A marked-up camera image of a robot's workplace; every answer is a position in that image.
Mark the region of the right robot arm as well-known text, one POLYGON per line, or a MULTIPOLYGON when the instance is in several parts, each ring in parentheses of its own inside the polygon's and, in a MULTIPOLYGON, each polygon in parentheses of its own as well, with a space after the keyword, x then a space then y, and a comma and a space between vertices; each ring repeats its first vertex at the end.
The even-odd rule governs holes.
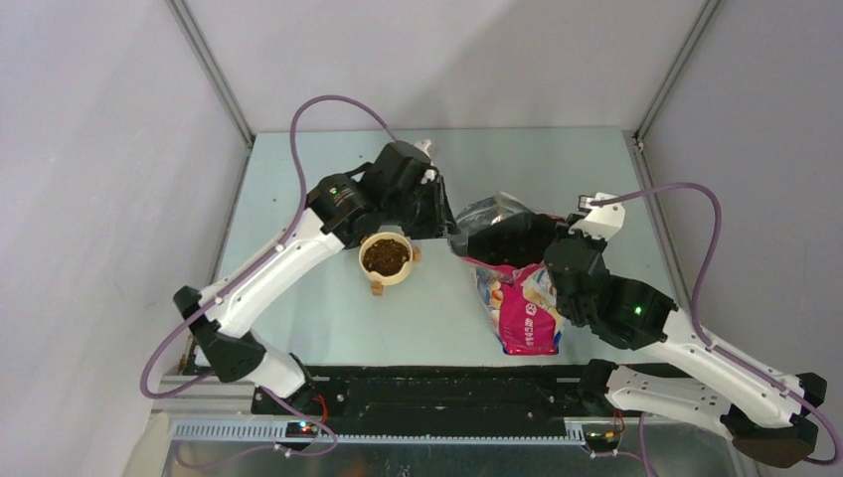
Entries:
POLYGON ((614 407, 682 421, 771 467, 807 460, 819 433, 808 417, 823 402, 825 380, 813 373, 781 374, 723 341, 705 340, 668 295, 612 275, 602 256, 605 246, 603 239, 557 226, 544 253, 557 310, 608 345, 659 359, 685 376, 654 377, 592 359, 578 389, 582 409, 603 415, 614 407))

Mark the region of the pink blue cat food bag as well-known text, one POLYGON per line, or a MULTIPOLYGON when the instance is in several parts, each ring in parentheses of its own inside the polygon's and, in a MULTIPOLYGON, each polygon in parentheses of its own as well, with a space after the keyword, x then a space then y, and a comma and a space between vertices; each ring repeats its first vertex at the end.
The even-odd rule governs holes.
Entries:
POLYGON ((564 317, 544 254, 567 221, 537 212, 498 192, 466 206, 456 216, 450 250, 468 264, 479 299, 503 353, 559 353, 564 317))

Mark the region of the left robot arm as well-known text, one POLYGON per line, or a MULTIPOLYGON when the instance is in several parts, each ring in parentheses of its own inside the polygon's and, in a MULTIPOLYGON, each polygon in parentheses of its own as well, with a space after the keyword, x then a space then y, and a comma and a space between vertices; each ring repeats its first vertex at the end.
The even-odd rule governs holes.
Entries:
POLYGON ((288 228, 235 272, 201 290, 184 286, 175 293, 176 308, 221 382, 249 381, 290 413, 310 409, 314 387, 304 365, 263 344, 253 324, 315 265, 360 246, 383 226, 416 240, 455 232, 430 148, 428 140, 396 140, 374 162, 323 178, 288 228))

